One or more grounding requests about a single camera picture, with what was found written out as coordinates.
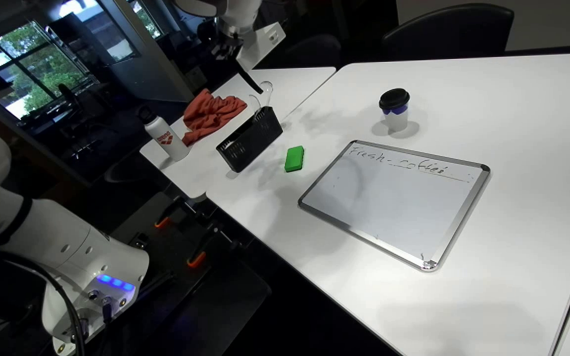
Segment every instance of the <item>orange towel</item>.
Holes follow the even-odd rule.
[[[210,90],[202,90],[184,111],[184,124],[192,131],[184,134],[182,142],[190,146],[202,137],[214,133],[239,115],[246,106],[238,97],[229,96],[222,99],[213,97]]]

